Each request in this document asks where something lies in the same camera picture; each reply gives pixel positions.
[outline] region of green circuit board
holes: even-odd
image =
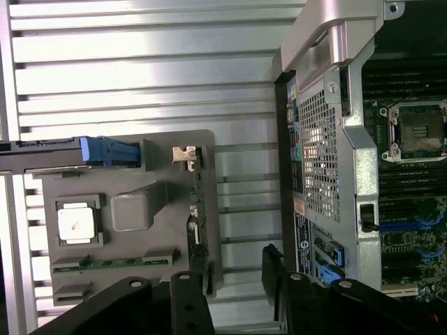
[[[61,267],[54,269],[54,274],[65,272],[84,272],[92,270],[119,269],[123,267],[147,267],[155,265],[167,265],[168,260],[144,261],[142,258],[127,258],[121,260],[86,260],[79,267]]]
[[[372,62],[362,74],[379,164],[382,288],[410,285],[416,295],[403,299],[447,302],[447,96],[430,90],[436,71],[405,65]]]

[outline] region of cpu socket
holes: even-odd
[[[389,150],[383,160],[391,163],[441,161],[447,157],[444,103],[399,103],[380,114],[390,120]]]

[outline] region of blue connector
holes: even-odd
[[[439,257],[444,253],[445,250],[446,250],[445,247],[439,248],[438,251],[426,251],[423,250],[422,248],[414,248],[414,251],[419,253],[424,261],[432,260],[433,258]]]
[[[84,136],[80,137],[80,146],[85,163],[102,162],[105,167],[113,166],[114,162],[140,165],[140,146],[135,143],[120,142],[108,137]]]
[[[330,245],[333,249],[332,260],[339,267],[344,267],[344,248],[335,241],[330,242]]]
[[[320,265],[318,264],[318,279],[324,283],[331,284],[337,279],[343,279],[344,274],[342,271],[338,270],[335,266],[330,264]]]
[[[430,230],[432,226],[437,225],[444,218],[443,214],[440,214],[436,220],[426,221],[421,218],[414,218],[414,221],[408,222],[396,222],[380,224],[380,232],[394,232],[398,230]]]
[[[443,214],[439,214],[436,220],[425,221],[420,218],[415,218],[418,221],[421,230],[429,230],[433,225],[437,225],[444,218]]]

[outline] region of pci slot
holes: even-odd
[[[390,284],[382,286],[381,291],[392,298],[415,297],[418,295],[418,286],[415,283]]]
[[[313,229],[314,247],[318,254],[329,264],[344,267],[344,248],[317,229]]]

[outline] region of metal bracket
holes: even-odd
[[[197,160],[196,147],[188,146],[185,150],[180,147],[173,147],[173,163],[186,162],[188,171],[194,171],[194,161]]]

